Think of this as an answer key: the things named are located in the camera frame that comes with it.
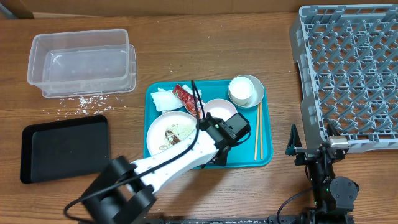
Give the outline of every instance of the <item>dish rack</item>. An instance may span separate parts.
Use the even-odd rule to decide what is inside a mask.
[[[332,124],[349,152],[398,149],[398,4],[303,6],[290,28],[307,147]]]

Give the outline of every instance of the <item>empty plastic box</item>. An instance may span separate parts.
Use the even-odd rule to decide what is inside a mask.
[[[27,81],[46,98],[133,91],[136,54],[124,29],[34,37]]]

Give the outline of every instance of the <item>wooden chopstick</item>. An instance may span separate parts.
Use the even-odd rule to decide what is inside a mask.
[[[257,145],[259,141],[259,117],[260,117],[260,104],[257,106],[257,125],[256,125],[256,141],[254,144],[254,160],[257,160]]]
[[[263,159],[264,150],[262,150],[262,102],[260,102],[260,153],[261,153],[261,159]]]

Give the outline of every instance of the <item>teal tray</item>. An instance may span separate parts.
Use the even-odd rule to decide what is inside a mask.
[[[229,100],[228,97],[228,84],[231,80],[203,80],[196,81],[196,85],[198,89],[202,92],[202,100],[204,102],[209,102],[213,99],[226,99]],[[151,93],[157,92],[158,88],[162,88],[165,90],[173,90],[175,85],[184,85],[187,84],[191,86],[190,81],[182,81],[182,82],[158,82],[152,84],[146,92],[145,95],[145,120],[144,120],[144,158],[150,157],[147,145],[146,145],[146,136],[149,129],[149,126],[152,122],[155,121],[157,117],[161,115],[160,112],[156,111],[155,104],[151,97]],[[257,167],[264,166],[268,164],[272,156],[274,154],[274,149],[272,147],[272,136],[271,136],[271,124],[269,122],[269,113],[268,113],[268,104],[267,104],[267,94],[264,95],[264,99],[262,100],[262,138],[263,138],[263,150],[264,150],[264,158],[260,158],[260,142],[258,144],[257,150],[257,160],[254,160],[254,142],[256,141],[256,121],[257,121],[257,107],[249,108],[249,109],[238,109],[238,112],[242,113],[242,115],[250,122],[251,126],[251,136],[250,138],[243,144],[233,147],[228,153],[227,165],[224,167],[216,166],[213,164],[208,164],[206,168],[232,168],[232,167]]]

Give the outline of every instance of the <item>wooden surface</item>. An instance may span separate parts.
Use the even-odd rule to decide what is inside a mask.
[[[114,107],[104,113],[109,121],[113,158],[125,155],[133,161],[142,157],[144,94],[154,82],[252,74],[267,90],[274,143],[272,161],[257,168],[191,170],[161,191],[149,216],[275,215],[285,200],[309,187],[304,167],[294,166],[294,157],[284,154],[293,123],[304,139],[300,79],[288,33],[295,16],[283,13],[0,22],[0,223],[73,223],[64,218],[62,209],[96,177],[30,185],[19,181],[22,130],[30,124],[81,116],[74,115],[78,102],[65,100],[62,104],[59,99],[45,99],[37,87],[27,83],[33,37],[114,28],[129,32],[137,53],[138,79],[132,93],[110,96],[107,101]],[[64,118],[65,113],[72,115]],[[349,154],[334,167],[337,176],[349,177],[361,187],[353,213],[357,223],[396,223],[398,151]],[[296,214],[311,205],[308,194],[288,204],[282,213]],[[72,213],[86,215],[81,206],[73,208]]]

